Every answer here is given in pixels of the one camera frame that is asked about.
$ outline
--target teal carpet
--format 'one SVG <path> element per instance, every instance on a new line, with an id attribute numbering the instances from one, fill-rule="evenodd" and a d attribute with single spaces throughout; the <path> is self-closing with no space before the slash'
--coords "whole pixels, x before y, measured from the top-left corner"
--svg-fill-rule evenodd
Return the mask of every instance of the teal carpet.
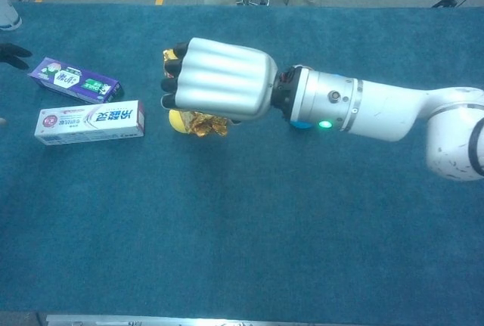
<path id="1" fill-rule="evenodd" d="M 17 6 L 1 42 L 118 79 L 146 135 L 46 147 L 39 110 L 80 102 L 0 64 L 0 310 L 364 324 L 484 324 L 484 182 L 397 143 L 298 131 L 279 112 L 180 135 L 162 50 L 191 37 L 284 68 L 484 88 L 484 9 Z"/>

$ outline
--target white robotic hand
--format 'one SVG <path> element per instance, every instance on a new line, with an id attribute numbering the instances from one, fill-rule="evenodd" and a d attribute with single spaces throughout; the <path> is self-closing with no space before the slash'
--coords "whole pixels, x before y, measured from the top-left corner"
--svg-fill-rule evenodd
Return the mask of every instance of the white robotic hand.
<path id="1" fill-rule="evenodd" d="M 162 98 L 165 108 L 234 121 L 254 120 L 269 110 L 278 67 L 266 53 L 199 38 L 173 51 L 178 60 L 165 63 L 173 78 L 162 81 L 169 93 Z"/>
<path id="2" fill-rule="evenodd" d="M 205 39 L 174 48 L 162 82 L 167 109 L 254 120 L 273 106 L 292 123 L 398 141 L 417 118 L 428 122 L 427 165 L 455 181 L 484 178 L 484 91 L 415 90 L 321 73 L 278 72 L 266 53 Z"/>

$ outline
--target hands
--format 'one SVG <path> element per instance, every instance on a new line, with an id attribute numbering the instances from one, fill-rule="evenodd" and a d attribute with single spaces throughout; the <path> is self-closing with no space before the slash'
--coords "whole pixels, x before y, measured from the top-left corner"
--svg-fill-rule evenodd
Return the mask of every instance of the hands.
<path id="1" fill-rule="evenodd" d="M 10 64 L 12 67 L 28 69 L 29 65 L 18 57 L 29 56 L 32 56 L 32 53 L 25 48 L 10 43 L 0 44 L 0 62 Z"/>

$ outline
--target black fingertip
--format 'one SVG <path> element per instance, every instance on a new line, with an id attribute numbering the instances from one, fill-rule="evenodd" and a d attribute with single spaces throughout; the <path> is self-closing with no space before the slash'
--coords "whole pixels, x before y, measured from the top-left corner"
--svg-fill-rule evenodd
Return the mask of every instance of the black fingertip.
<path id="1" fill-rule="evenodd" d="M 178 76 L 182 71 L 181 60 L 168 60 L 165 62 L 165 71 L 173 76 Z"/>
<path id="2" fill-rule="evenodd" d="M 175 45 L 173 48 L 173 53 L 176 55 L 178 59 L 182 59 L 188 51 L 188 43 L 189 42 L 180 42 Z"/>
<path id="3" fill-rule="evenodd" d="M 176 78 L 167 78 L 161 81 L 161 89 L 168 93 L 175 93 L 178 89 L 178 80 Z"/>
<path id="4" fill-rule="evenodd" d="M 166 109 L 176 109 L 175 95 L 167 94 L 161 98 L 161 105 Z"/>
<path id="5" fill-rule="evenodd" d="M 7 43 L 3 45 L 3 48 L 8 51 L 9 54 L 20 56 L 20 57 L 30 57 L 32 56 L 32 52 L 27 50 L 26 48 L 22 48 L 18 45 L 14 45 L 11 43 Z"/>
<path id="6" fill-rule="evenodd" d="M 4 61 L 10 64 L 12 67 L 16 67 L 17 69 L 20 69 L 20 70 L 27 70 L 29 68 L 29 65 L 25 61 L 22 61 L 21 59 L 15 56 L 4 57 Z"/>

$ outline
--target purple toothpaste box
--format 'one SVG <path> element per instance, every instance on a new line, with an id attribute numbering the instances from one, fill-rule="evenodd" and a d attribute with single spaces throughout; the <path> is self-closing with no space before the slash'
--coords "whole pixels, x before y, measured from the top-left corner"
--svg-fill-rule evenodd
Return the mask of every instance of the purple toothpaste box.
<path id="1" fill-rule="evenodd" d="M 86 103 L 107 103 L 123 95 L 123 89 L 116 79 L 49 57 L 45 57 L 29 76 L 40 86 Z"/>

